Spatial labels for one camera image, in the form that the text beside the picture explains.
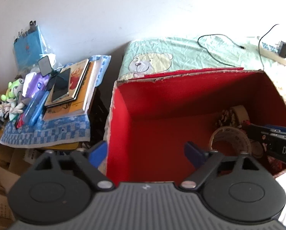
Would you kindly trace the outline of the clear tape roll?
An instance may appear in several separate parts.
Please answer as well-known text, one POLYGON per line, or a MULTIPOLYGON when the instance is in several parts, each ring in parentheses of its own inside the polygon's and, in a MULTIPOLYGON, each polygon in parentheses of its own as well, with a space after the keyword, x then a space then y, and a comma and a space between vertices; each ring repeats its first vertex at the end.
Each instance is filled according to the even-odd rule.
POLYGON ((214 131, 208 145, 211 150, 216 150, 217 146, 222 145, 224 153, 229 149, 238 154, 241 152, 252 153, 248 136, 240 129, 230 126, 220 127, 214 131))

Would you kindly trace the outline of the beige tape roll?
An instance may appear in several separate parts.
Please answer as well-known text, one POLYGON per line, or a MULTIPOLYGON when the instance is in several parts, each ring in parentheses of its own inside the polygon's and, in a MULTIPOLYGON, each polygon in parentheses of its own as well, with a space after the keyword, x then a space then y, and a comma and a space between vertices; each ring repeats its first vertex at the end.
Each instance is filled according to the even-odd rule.
POLYGON ((245 121, 249 121, 248 112, 243 105, 232 106, 230 109, 234 115, 237 126, 241 125, 245 121))

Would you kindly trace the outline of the blue checkered towel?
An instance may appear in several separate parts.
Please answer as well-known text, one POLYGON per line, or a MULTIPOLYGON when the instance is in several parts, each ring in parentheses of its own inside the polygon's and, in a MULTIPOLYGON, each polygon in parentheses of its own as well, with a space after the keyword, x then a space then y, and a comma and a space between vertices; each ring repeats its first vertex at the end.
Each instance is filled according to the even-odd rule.
POLYGON ((4 128, 0 144, 14 148, 34 149, 60 144, 89 142, 91 127, 88 110, 92 104, 96 87, 101 84, 110 60, 111 56, 104 55, 95 55, 90 58, 93 71, 90 79, 86 79, 80 89, 83 91, 84 86, 87 87, 87 95, 82 102, 83 109, 78 108, 61 116, 55 114, 50 119, 45 119, 48 113, 41 113, 33 126, 25 124, 18 129, 9 122, 4 128))

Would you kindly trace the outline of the brown pine cone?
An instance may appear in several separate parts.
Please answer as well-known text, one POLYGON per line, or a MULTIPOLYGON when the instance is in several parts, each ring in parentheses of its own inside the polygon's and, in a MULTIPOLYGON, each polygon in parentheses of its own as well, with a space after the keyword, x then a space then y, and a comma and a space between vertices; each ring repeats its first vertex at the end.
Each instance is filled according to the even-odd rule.
POLYGON ((217 127, 236 127, 237 126, 237 118, 234 110, 231 108, 228 110, 223 110, 221 116, 218 118, 216 125, 217 127))

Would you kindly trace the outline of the stack of books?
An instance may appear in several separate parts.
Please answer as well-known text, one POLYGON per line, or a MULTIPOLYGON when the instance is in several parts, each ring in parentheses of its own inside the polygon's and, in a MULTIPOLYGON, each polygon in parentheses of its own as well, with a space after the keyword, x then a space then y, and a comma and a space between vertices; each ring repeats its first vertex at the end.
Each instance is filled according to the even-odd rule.
POLYGON ((44 104, 46 107, 43 120, 45 122, 65 117, 81 116, 87 113, 90 106, 101 60, 84 59, 61 69, 70 70, 68 93, 53 100, 54 90, 51 90, 44 104))

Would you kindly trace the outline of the large red cardboard box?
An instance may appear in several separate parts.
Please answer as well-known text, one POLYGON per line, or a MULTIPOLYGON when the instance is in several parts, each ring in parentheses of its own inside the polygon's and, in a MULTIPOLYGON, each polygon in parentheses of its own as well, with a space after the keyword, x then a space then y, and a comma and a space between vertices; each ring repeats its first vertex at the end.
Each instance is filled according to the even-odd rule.
POLYGON ((286 127, 286 104, 263 71, 202 69, 118 80, 107 132, 107 177, 174 181, 194 171, 184 144, 207 150, 222 111, 245 107, 256 125, 286 127))

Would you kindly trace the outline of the black smartphone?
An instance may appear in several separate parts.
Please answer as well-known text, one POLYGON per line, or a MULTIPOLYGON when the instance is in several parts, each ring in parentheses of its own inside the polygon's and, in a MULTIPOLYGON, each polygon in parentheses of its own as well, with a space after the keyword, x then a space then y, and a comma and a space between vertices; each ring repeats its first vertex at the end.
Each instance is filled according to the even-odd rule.
POLYGON ((69 94, 70 68, 65 69, 56 76, 53 86, 52 103, 61 100, 69 94))

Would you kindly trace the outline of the blue plastic pencil case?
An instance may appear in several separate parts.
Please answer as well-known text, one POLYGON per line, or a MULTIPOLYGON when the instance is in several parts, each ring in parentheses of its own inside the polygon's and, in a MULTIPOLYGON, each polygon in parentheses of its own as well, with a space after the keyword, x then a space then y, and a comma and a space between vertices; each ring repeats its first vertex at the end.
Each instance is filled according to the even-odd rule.
POLYGON ((34 97, 29 102, 24 115, 23 115, 23 123, 24 125, 33 126, 41 112, 43 111, 43 106, 50 94, 49 91, 38 91, 34 97))

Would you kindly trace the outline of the white power strip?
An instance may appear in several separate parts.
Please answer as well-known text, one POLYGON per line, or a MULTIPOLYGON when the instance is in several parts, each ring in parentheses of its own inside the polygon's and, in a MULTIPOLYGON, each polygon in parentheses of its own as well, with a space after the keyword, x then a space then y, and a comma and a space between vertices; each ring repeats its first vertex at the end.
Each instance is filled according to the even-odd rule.
POLYGON ((258 39, 259 55, 278 62, 281 65, 286 65, 286 58, 282 58, 278 55, 278 48, 282 40, 275 45, 271 45, 269 42, 264 42, 263 37, 259 37, 258 39))

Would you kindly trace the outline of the black power adapter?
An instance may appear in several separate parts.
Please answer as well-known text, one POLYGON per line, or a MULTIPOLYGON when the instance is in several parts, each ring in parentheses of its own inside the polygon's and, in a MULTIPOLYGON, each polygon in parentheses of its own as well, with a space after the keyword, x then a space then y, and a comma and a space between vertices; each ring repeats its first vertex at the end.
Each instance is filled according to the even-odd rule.
POLYGON ((282 58, 286 58, 286 42, 281 41, 278 48, 278 55, 282 58))

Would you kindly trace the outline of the green frog plush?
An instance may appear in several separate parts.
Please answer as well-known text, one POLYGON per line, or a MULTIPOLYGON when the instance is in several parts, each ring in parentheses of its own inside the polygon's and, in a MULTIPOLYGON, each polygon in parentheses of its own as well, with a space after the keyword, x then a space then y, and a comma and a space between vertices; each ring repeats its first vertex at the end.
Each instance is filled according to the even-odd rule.
POLYGON ((9 82, 6 94, 1 96, 3 101, 3 113, 4 118, 8 118, 12 121, 18 114, 23 113, 25 104, 21 101, 24 79, 19 78, 14 82, 9 82))

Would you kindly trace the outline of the purple toy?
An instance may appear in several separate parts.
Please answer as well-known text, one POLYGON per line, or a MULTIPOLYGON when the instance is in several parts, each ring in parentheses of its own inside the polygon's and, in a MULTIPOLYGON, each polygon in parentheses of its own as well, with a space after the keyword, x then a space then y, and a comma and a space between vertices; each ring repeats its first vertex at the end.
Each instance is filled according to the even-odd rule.
POLYGON ((40 72, 28 73, 23 85, 23 97, 33 98, 38 91, 45 90, 49 79, 50 75, 42 76, 40 72))

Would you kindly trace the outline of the small black mirror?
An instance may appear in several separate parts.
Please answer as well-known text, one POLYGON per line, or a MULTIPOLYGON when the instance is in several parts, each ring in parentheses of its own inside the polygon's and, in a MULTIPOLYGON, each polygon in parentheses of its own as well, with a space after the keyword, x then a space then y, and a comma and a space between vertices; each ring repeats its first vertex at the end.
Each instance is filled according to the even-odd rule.
POLYGON ((38 61, 38 66, 41 72, 41 75, 43 77, 47 76, 48 74, 51 74, 53 71, 53 68, 51 66, 50 63, 50 59, 48 56, 44 56, 42 57, 39 61, 38 61))

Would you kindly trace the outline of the green teddy bear bedsheet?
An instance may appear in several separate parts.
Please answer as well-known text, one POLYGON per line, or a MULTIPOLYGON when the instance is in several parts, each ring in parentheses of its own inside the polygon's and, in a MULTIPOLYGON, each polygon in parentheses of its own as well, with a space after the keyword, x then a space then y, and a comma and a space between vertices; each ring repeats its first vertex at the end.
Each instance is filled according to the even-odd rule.
POLYGON ((129 80, 150 74, 213 68, 242 67, 272 72, 281 65, 260 56, 256 40, 207 35, 193 39, 167 37, 133 40, 126 48, 119 79, 129 80))

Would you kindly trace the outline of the blue folder with clips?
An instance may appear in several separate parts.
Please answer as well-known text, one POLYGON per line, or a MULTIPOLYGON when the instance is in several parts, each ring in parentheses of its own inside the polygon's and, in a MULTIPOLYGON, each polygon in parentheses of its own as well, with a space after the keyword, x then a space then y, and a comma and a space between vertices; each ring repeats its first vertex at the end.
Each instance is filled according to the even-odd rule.
POLYGON ((50 53, 35 20, 29 22, 27 30, 18 32, 13 46, 19 72, 37 64, 42 57, 50 53))

